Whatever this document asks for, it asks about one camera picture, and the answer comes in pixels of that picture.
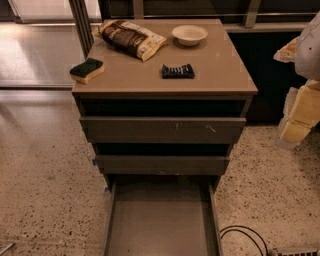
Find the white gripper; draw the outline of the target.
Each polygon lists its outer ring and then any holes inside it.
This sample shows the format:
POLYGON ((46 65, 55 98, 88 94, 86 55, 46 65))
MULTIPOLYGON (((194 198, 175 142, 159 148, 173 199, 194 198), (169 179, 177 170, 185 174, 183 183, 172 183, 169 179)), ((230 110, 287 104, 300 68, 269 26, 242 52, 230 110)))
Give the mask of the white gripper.
MULTIPOLYGON (((277 50, 273 59, 283 63, 294 62, 297 41, 298 37, 277 50)), ((277 144, 284 149, 293 149, 320 121, 320 82, 308 80, 299 89, 291 87, 286 95, 283 114, 284 119, 278 126, 277 144)))

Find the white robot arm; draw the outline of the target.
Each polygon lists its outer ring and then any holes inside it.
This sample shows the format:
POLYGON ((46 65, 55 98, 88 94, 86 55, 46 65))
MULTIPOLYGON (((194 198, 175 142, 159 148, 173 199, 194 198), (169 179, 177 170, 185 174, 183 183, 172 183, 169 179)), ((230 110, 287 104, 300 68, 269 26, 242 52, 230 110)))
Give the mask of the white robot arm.
POLYGON ((298 37, 275 53, 274 59, 293 62, 295 72, 307 79, 299 89, 289 89, 278 125, 278 145, 291 149, 320 122, 320 12, 298 37))

